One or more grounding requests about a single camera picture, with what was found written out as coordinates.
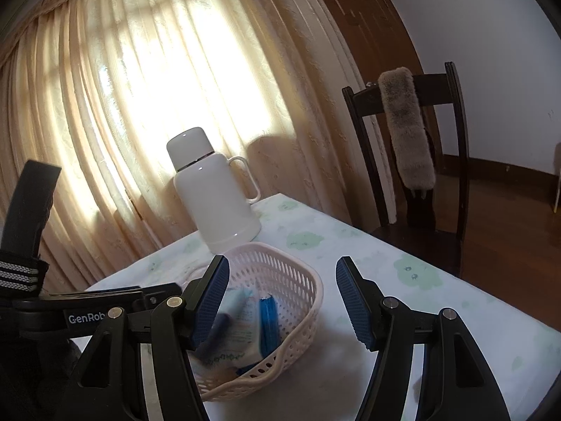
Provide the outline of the beige curtain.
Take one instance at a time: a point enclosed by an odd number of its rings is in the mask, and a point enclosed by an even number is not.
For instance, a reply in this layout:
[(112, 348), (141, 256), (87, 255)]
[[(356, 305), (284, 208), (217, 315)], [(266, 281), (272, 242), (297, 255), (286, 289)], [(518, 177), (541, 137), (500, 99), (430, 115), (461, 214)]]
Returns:
[(322, 0), (29, 0), (1, 32), (1, 202), (61, 167), (40, 244), (82, 291), (195, 226), (167, 142), (200, 126), (244, 187), (364, 231), (378, 211), (342, 98), (358, 67)]

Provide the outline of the dark wooden chair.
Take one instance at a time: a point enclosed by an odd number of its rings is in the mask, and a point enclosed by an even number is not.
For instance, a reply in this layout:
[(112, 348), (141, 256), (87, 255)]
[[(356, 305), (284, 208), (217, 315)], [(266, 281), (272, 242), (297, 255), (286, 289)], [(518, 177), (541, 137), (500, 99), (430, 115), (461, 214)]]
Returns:
[[(342, 89), (367, 173), (380, 227), (374, 236), (416, 258), (460, 276), (470, 193), (470, 154), (466, 112), (453, 62), (443, 73), (411, 74), (406, 67), (383, 72), (371, 87), (354, 92)], [(434, 142), (426, 129), (421, 108), (451, 105), (458, 143), (457, 230), (437, 229), (434, 188), (437, 183)], [(391, 139), (393, 159), (406, 201), (406, 221), (391, 223), (382, 189), (381, 173), (368, 141), (364, 119), (383, 113)]]

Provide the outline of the white thermos jug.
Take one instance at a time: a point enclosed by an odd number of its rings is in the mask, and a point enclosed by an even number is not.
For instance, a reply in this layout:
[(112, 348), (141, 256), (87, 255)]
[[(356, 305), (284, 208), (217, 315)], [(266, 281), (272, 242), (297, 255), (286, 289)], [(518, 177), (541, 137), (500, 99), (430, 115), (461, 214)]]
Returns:
[(247, 198), (230, 165), (245, 158), (226, 158), (214, 150), (205, 132), (193, 127), (172, 138), (167, 152), (176, 170), (175, 189), (200, 235), (213, 254), (223, 254), (253, 240), (261, 222), (251, 205), (261, 199)]

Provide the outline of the blue snack box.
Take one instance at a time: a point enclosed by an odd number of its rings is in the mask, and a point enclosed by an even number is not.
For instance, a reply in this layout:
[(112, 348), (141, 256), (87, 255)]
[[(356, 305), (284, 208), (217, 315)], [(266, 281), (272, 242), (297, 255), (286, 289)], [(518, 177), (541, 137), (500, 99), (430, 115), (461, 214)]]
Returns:
[(282, 343), (277, 304), (272, 295), (259, 300), (259, 325), (259, 351), (267, 357)]

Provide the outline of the pink white snack packet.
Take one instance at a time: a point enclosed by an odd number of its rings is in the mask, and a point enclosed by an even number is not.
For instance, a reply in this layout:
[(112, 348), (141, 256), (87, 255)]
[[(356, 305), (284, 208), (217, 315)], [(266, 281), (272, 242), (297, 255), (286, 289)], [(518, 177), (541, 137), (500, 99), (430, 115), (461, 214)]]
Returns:
[(229, 288), (206, 341), (195, 352), (206, 370), (240, 370), (261, 358), (259, 298), (249, 288)]

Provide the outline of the brown wooden door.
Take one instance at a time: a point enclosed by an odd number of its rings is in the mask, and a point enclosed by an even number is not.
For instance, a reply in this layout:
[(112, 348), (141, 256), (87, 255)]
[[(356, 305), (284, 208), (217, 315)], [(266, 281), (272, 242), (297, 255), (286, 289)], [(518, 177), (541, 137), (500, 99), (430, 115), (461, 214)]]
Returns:
[[(323, 0), (357, 64), (364, 85), (351, 86), (355, 91), (376, 83), (384, 71), (407, 67), (412, 74), (423, 74), (417, 50), (391, 0)], [(423, 122), (433, 142), (437, 159), (442, 144), (434, 107), (421, 107)], [(392, 188), (382, 181), (390, 220), (405, 223), (406, 203), (392, 153), (385, 114), (376, 116), (379, 132), (392, 176)]]

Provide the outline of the pink plastic basket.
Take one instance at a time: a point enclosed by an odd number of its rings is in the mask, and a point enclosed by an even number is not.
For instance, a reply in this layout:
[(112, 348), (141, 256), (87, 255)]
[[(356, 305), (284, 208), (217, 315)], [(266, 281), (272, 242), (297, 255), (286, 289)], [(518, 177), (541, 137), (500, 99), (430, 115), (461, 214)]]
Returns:
[(225, 253), (229, 285), (272, 295), (279, 314), (280, 345), (233, 379), (194, 373), (204, 402), (241, 399), (255, 393), (288, 370), (312, 344), (322, 307), (323, 284), (304, 262), (271, 245), (250, 242)]

